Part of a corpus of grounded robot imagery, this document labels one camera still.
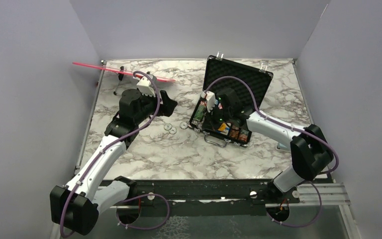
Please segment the white one poker chip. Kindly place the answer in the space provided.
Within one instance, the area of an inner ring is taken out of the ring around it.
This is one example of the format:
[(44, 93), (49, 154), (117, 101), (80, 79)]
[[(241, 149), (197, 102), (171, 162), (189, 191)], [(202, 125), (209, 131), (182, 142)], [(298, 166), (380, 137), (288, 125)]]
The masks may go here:
[(172, 127), (171, 129), (169, 129), (169, 133), (170, 134), (176, 134), (177, 133), (177, 129), (175, 127)]
[(166, 131), (170, 131), (171, 128), (172, 128), (172, 125), (171, 125), (170, 123), (166, 123), (166, 124), (164, 124), (164, 130), (166, 130)]
[(188, 127), (189, 127), (189, 125), (186, 122), (181, 122), (180, 123), (180, 128), (181, 129), (187, 129)]

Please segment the blue yellow card deck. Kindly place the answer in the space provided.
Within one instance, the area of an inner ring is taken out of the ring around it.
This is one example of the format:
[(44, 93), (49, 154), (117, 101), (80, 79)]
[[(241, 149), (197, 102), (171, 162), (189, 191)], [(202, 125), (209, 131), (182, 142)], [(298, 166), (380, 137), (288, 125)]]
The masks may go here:
[(218, 132), (223, 135), (229, 135), (231, 129), (231, 123), (223, 122), (221, 126), (218, 128)]

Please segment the orange big blind button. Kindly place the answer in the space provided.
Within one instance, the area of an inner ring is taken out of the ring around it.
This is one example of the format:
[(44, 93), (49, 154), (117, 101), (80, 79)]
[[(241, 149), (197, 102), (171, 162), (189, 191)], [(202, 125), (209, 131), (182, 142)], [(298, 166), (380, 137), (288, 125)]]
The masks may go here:
[(218, 128), (218, 131), (224, 131), (227, 128), (227, 124), (222, 123), (222, 125)]

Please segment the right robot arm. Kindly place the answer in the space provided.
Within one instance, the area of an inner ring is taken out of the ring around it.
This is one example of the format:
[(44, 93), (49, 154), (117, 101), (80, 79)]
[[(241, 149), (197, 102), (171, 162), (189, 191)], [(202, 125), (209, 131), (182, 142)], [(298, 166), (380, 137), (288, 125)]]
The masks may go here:
[(206, 90), (201, 93), (201, 98), (215, 129), (230, 123), (248, 132), (267, 136), (290, 150), (291, 165), (268, 184), (267, 196), (272, 202), (280, 202), (291, 188), (313, 180), (332, 160), (338, 159), (320, 127), (314, 124), (294, 126), (271, 117), (256, 105), (250, 106), (246, 112), (231, 88), (217, 94)]

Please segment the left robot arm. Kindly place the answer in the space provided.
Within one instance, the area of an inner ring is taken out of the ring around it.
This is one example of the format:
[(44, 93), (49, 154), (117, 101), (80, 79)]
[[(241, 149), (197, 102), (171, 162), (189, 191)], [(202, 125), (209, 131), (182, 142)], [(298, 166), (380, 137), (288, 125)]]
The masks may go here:
[(132, 203), (131, 208), (140, 211), (143, 195), (137, 195), (134, 180), (120, 176), (103, 189), (99, 186), (139, 131), (155, 117), (171, 116), (177, 105), (164, 90), (154, 96), (147, 96), (138, 89), (128, 89), (121, 94), (119, 110), (106, 127), (92, 158), (66, 185), (55, 186), (50, 192), (51, 218), (59, 224), (61, 237), (67, 238), (73, 233), (87, 235), (99, 215), (117, 203)]

